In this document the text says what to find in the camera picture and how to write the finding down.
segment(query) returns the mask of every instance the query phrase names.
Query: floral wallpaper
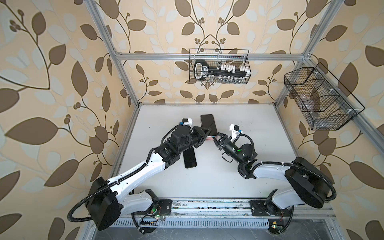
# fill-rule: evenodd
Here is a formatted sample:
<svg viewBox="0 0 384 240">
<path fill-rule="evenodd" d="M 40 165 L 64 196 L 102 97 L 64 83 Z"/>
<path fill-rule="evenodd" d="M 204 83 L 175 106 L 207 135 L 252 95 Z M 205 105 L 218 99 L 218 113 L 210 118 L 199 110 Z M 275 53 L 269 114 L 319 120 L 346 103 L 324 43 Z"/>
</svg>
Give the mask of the floral wallpaper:
<svg viewBox="0 0 384 240">
<path fill-rule="evenodd" d="M 384 2 L 344 3 L 312 58 L 339 77 L 366 107 L 361 114 L 384 133 Z M 384 157 L 352 121 L 338 131 L 311 131 L 291 96 L 280 112 L 300 155 L 332 179 L 338 196 L 330 203 L 346 238 L 382 239 Z"/>
<path fill-rule="evenodd" d="M 96 0 L 123 53 L 302 53 L 330 0 Z"/>
<path fill-rule="evenodd" d="M 292 61 L 250 61 L 247 84 L 190 81 L 186 61 L 123 61 L 129 80 L 143 103 L 273 103 L 283 88 Z"/>
<path fill-rule="evenodd" d="M 0 239 L 75 239 L 133 106 L 80 1 L 0 0 L 0 22 Z"/>
</svg>

